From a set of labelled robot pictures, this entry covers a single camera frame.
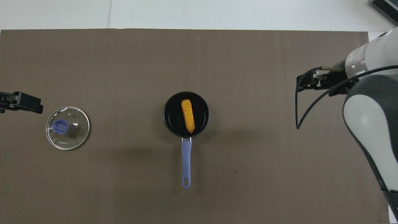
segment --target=frying pan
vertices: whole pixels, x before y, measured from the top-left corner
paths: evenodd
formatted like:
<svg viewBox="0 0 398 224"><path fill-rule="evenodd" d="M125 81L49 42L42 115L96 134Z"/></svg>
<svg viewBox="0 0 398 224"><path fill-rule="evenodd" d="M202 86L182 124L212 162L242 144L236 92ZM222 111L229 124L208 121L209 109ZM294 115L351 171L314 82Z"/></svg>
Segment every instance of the frying pan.
<svg viewBox="0 0 398 224"><path fill-rule="evenodd" d="M185 126L181 101L189 99L192 104L195 129L189 133ZM182 153L182 187L188 189L191 186L191 137L201 133L209 121L209 108L205 100L193 92L179 92L174 94L164 105L163 121L167 129L174 135L181 137Z"/></svg>

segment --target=pan handle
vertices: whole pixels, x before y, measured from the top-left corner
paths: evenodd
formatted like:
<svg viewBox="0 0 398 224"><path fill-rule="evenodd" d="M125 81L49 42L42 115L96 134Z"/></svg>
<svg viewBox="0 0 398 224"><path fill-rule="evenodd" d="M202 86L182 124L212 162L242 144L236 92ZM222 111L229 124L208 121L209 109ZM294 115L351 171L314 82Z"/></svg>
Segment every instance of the pan handle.
<svg viewBox="0 0 398 224"><path fill-rule="evenodd" d="M182 187L185 189L191 186L191 146L191 138L182 139Z"/></svg>

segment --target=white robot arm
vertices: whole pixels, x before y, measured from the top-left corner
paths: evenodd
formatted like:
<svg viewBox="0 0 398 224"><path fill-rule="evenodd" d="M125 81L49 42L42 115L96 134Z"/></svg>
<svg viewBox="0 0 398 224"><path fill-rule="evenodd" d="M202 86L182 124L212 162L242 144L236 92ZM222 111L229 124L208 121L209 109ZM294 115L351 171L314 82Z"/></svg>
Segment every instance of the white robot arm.
<svg viewBox="0 0 398 224"><path fill-rule="evenodd" d="M330 72L319 75L316 70ZM334 67L315 68L297 77L296 97L305 89L329 90L300 122L296 110L297 129L323 96L347 94L343 106L346 126L398 218L398 28L352 51Z"/></svg>

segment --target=corn cob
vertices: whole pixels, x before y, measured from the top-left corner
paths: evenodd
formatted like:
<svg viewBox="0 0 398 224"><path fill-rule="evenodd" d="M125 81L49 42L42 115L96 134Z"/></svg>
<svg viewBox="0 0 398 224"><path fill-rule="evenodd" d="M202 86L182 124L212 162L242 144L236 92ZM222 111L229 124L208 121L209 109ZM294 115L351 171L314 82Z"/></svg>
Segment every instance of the corn cob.
<svg viewBox="0 0 398 224"><path fill-rule="evenodd" d="M185 127L189 133L195 130L195 121L193 120L192 104L190 100L181 101L182 113L184 114Z"/></svg>

